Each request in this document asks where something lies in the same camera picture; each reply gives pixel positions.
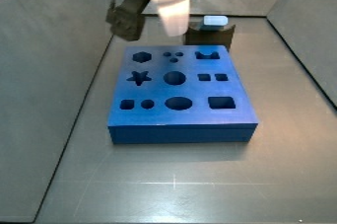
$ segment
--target hole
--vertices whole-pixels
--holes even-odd
[[[196,59],[220,59],[218,53],[213,52],[212,54],[202,54],[198,51],[194,52]]]
[[[169,85],[178,86],[185,81],[185,75],[178,71],[172,71],[165,74],[164,80]]]
[[[140,52],[133,55],[133,60],[140,63],[148,62],[152,60],[152,55],[149,53]]]
[[[226,74],[216,74],[216,80],[217,81],[228,81]]]
[[[128,78],[126,80],[134,81],[136,85],[141,86],[145,81],[152,81],[152,78],[148,77],[148,73],[149,71],[144,71],[144,72],[133,71],[132,72],[133,76]]]
[[[121,108],[121,110],[132,110],[134,108],[134,101],[133,100],[122,100],[120,108]]]
[[[210,81],[209,74],[197,74],[198,81]]]
[[[230,110],[236,108],[232,97],[208,97],[208,105],[213,110]]]
[[[149,110],[154,106],[154,102],[152,100],[144,100],[141,106],[145,110]]]
[[[165,106],[170,110],[188,110],[192,107],[192,100],[185,97],[173,97],[165,101]]]
[[[178,62],[177,58],[172,58],[169,62]]]

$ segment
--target blue shape sorter board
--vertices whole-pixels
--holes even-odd
[[[126,47],[108,119],[116,144],[249,141],[257,125],[224,46]]]

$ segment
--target gray metal table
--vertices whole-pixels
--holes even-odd
[[[114,38],[39,223],[337,222],[337,117],[265,19],[237,25],[232,57],[261,124],[245,143],[113,145],[112,90],[126,45],[180,44],[149,18]]]

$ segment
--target rectangular hole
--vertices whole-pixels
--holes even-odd
[[[216,74],[216,80],[217,81],[228,81],[226,74]]]
[[[198,81],[210,81],[209,74],[197,74]]]
[[[213,110],[232,110],[236,108],[232,97],[208,97],[208,105]]]
[[[134,108],[134,101],[133,100],[122,100],[121,101],[121,110],[132,110]]]

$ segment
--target hexagonal hole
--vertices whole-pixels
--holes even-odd
[[[133,55],[133,60],[140,63],[148,62],[152,60],[152,55],[145,52],[136,53]]]

